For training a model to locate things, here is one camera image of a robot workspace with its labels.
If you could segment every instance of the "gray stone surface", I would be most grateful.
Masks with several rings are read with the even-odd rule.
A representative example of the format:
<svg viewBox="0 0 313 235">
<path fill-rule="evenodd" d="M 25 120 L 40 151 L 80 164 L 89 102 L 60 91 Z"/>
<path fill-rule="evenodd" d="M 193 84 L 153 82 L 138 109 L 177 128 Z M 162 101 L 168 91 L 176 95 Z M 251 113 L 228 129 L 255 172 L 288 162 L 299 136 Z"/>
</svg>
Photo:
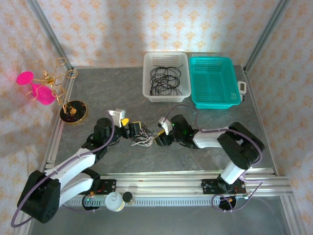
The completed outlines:
<svg viewBox="0 0 313 235">
<path fill-rule="evenodd" d="M 125 109 L 131 121 L 141 121 L 150 130 L 160 131 L 157 121 L 180 103 L 151 103 L 142 95 L 143 68 L 79 69 L 70 100 L 82 100 L 88 107 L 88 115 L 78 125 L 64 125 L 56 164 L 72 156 L 86 141 L 99 118 L 107 116 L 107 110 Z M 235 66 L 237 80 L 244 81 L 240 66 Z M 191 97 L 182 104 L 193 105 Z M 194 127 L 195 111 L 177 107 L 170 118 L 183 114 Z M 261 130 L 249 91 L 246 101 L 228 110 L 200 110 L 198 126 L 215 129 L 238 121 L 254 133 L 266 146 L 264 159 L 257 167 L 273 167 L 268 145 Z M 229 158 L 220 148 L 188 149 L 177 143 L 169 147 L 153 144 L 151 147 L 131 146 L 131 141 L 121 138 L 120 143 L 109 147 L 104 158 L 92 169 L 99 173 L 150 172 L 180 170 L 223 169 Z"/>
</svg>

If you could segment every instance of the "plastic basket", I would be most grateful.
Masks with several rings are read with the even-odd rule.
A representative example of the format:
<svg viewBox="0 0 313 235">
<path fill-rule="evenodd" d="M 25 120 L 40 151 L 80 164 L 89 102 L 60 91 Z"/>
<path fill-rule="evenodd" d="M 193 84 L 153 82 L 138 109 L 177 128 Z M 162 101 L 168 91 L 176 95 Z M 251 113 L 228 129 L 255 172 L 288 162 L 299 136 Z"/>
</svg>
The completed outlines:
<svg viewBox="0 0 313 235">
<path fill-rule="evenodd" d="M 156 66 L 179 67 L 181 72 L 180 85 L 178 89 L 182 95 L 172 95 L 169 91 L 164 95 L 150 95 L 150 72 Z M 144 56 L 143 61 L 143 82 L 142 93 L 151 102 L 182 102 L 191 94 L 190 76 L 187 55 L 183 52 L 148 52 Z"/>
<path fill-rule="evenodd" d="M 191 57 L 191 97 L 198 109 L 228 109 L 240 104 L 236 74 L 227 57 Z"/>
</svg>

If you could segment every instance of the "metal corner post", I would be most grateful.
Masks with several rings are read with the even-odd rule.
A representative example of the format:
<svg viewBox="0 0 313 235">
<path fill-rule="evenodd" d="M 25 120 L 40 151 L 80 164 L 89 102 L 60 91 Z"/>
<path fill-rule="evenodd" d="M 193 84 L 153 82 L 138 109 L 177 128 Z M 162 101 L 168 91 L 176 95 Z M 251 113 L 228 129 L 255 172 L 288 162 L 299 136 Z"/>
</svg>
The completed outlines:
<svg viewBox="0 0 313 235">
<path fill-rule="evenodd" d="M 258 43 L 256 44 L 252 54 L 250 55 L 246 63 L 246 66 L 244 67 L 245 73 L 248 73 L 248 71 L 253 67 L 256 59 L 261 54 L 262 49 L 264 48 L 267 40 L 274 31 L 275 26 L 277 25 L 279 19 L 282 17 L 290 1 L 291 0 L 280 0 L 280 2 L 278 3 L 270 21 L 265 27 Z"/>
<path fill-rule="evenodd" d="M 41 24 L 42 28 L 44 29 L 47 37 L 49 38 L 50 42 L 53 44 L 54 48 L 56 49 L 57 53 L 60 57 L 66 58 L 67 62 L 65 64 L 67 70 L 72 70 L 73 67 L 68 60 L 57 36 L 52 30 L 51 25 L 48 22 L 48 19 L 46 18 L 43 10 L 41 9 L 39 3 L 37 0 L 26 0 L 28 2 L 28 5 L 30 6 L 31 10 L 34 12 L 37 20 Z"/>
</svg>

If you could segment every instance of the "teal basket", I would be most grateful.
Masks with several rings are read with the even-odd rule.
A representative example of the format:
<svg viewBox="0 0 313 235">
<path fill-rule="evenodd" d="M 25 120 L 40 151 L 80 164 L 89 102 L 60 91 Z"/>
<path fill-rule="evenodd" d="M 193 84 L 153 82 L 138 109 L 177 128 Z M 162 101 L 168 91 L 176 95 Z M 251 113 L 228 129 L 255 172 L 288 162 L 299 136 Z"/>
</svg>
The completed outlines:
<svg viewBox="0 0 313 235">
<path fill-rule="evenodd" d="M 240 104 L 236 74 L 227 57 L 191 57 L 191 97 L 198 109 L 228 109 Z"/>
</svg>

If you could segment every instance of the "gray floor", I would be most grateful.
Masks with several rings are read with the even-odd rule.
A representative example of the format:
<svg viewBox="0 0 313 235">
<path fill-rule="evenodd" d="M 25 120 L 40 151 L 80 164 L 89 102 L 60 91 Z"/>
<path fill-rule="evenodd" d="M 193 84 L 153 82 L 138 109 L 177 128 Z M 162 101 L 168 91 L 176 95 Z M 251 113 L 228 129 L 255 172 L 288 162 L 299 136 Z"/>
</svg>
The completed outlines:
<svg viewBox="0 0 313 235">
<path fill-rule="evenodd" d="M 237 212 L 210 207 L 107 209 L 81 214 L 60 209 L 48 223 L 34 222 L 31 235 L 288 235 L 278 197 L 252 199 Z"/>
<path fill-rule="evenodd" d="M 99 118 L 106 117 L 107 110 L 125 109 L 131 121 L 141 121 L 151 130 L 159 132 L 157 121 L 178 103 L 151 103 L 142 95 L 143 68 L 79 69 L 71 100 L 86 103 L 88 116 L 78 125 L 64 125 L 56 164 L 76 153 L 86 141 Z M 235 66 L 237 80 L 244 81 L 240 66 Z M 183 104 L 193 105 L 191 97 Z M 183 114 L 194 127 L 195 112 L 187 107 L 177 107 L 170 115 Z M 273 168 L 273 162 L 262 133 L 249 91 L 246 101 L 228 110 L 200 110 L 198 126 L 215 129 L 229 126 L 238 121 L 254 133 L 266 146 L 264 159 L 257 167 Z M 109 147 L 104 158 L 92 169 L 99 173 L 159 172 L 180 170 L 223 169 L 229 157 L 220 148 L 188 149 L 179 144 L 160 147 L 153 144 L 149 148 L 131 146 L 127 139 Z"/>
</svg>

